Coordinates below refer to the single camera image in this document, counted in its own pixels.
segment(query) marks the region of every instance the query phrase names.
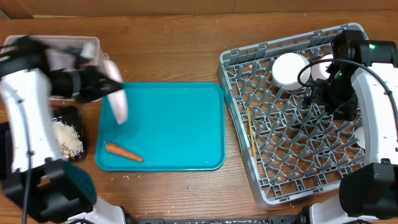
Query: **gray dish rack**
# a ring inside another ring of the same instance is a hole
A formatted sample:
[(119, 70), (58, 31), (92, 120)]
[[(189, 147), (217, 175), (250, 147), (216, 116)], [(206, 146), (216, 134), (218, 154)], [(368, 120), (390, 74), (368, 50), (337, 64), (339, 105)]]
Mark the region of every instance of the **gray dish rack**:
[[(270, 207), (337, 189), (340, 180), (363, 166), (364, 151), (353, 122), (334, 121), (322, 106), (303, 109), (305, 88), (287, 91), (272, 81), (272, 64), (285, 53), (304, 55), (309, 62), (331, 53), (330, 42), (344, 29), (359, 24), (308, 32), (261, 44), (227, 50), (220, 55), (217, 76), (231, 113), (241, 157), (255, 202)], [(248, 114), (256, 146), (252, 157)]]

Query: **wooden stick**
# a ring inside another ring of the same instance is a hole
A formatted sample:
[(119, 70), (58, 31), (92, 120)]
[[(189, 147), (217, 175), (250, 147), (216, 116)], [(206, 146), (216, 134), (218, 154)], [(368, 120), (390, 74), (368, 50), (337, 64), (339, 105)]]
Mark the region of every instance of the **wooden stick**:
[(119, 155), (119, 156), (122, 156), (122, 157), (125, 157), (125, 158), (128, 158), (128, 159), (131, 159), (131, 160), (134, 160), (134, 161), (137, 161), (137, 162), (144, 162), (143, 158), (141, 158), (141, 157), (139, 157), (139, 156), (137, 156), (137, 155), (125, 150), (125, 149), (123, 149), (122, 147), (120, 147), (120, 146), (118, 146), (116, 144), (107, 143), (107, 145), (105, 145), (105, 149), (108, 152), (112, 152), (113, 154), (116, 154), (116, 155)]
[(252, 147), (252, 151), (253, 151), (253, 158), (254, 158), (254, 161), (257, 162), (257, 159), (256, 159), (256, 148), (254, 147), (253, 129), (251, 128), (251, 119), (250, 119), (249, 107), (246, 108), (246, 111), (248, 112), (248, 122), (249, 122), (249, 129), (250, 129), (250, 138), (251, 138), (251, 147)]

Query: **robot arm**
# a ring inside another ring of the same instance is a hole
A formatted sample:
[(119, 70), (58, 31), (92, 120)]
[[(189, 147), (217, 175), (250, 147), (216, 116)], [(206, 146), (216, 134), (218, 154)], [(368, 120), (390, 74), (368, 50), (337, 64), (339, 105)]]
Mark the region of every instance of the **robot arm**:
[[(121, 207), (97, 197), (85, 171), (60, 159), (49, 106), (50, 95), (74, 97), (79, 103), (108, 95), (117, 100), (111, 106), (120, 112), (115, 115), (122, 123), (127, 119), (127, 103), (121, 80), (115, 78), (120, 74), (113, 63), (105, 65), (112, 78), (87, 65), (90, 46), (77, 53), (64, 51), (76, 57), (75, 70), (51, 71), (45, 54), (49, 48), (21, 37), (12, 50), (0, 54), (0, 87), (14, 146), (12, 174), (3, 182), (4, 194), (38, 222), (128, 223)], [(44, 177), (49, 183), (38, 188)]]
[[(345, 30), (332, 41), (332, 49), (334, 58), (372, 65), (371, 71), (333, 62), (328, 68), (330, 77), (312, 81), (303, 102), (324, 105), (327, 113), (345, 120), (355, 119), (359, 102), (365, 166), (343, 178), (339, 196), (303, 210), (301, 223), (349, 223), (396, 217), (398, 132), (395, 101), (391, 99), (398, 99), (397, 47), (393, 42), (364, 40), (356, 31)], [(389, 97), (384, 84), (393, 97)]]

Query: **chopstick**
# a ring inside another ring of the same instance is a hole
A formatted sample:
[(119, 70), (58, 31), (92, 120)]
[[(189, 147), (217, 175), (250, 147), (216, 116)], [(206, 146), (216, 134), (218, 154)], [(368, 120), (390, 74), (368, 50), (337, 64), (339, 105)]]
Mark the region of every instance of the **chopstick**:
[(249, 129), (250, 129), (252, 154), (253, 154), (254, 160), (257, 161), (257, 159), (256, 159), (256, 148), (254, 146), (253, 129), (251, 128), (251, 119), (250, 119), (249, 107), (246, 108), (246, 111), (248, 112), (248, 122), (249, 122)]

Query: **teal tray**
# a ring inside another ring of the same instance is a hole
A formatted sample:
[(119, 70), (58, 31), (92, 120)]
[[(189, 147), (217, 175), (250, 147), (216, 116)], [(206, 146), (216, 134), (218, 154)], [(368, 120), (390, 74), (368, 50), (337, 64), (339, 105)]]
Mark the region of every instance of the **teal tray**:
[[(215, 170), (225, 160), (224, 96), (214, 83), (124, 83), (129, 117), (118, 124), (103, 98), (95, 152), (107, 171)], [(108, 152), (115, 143), (144, 158)]]

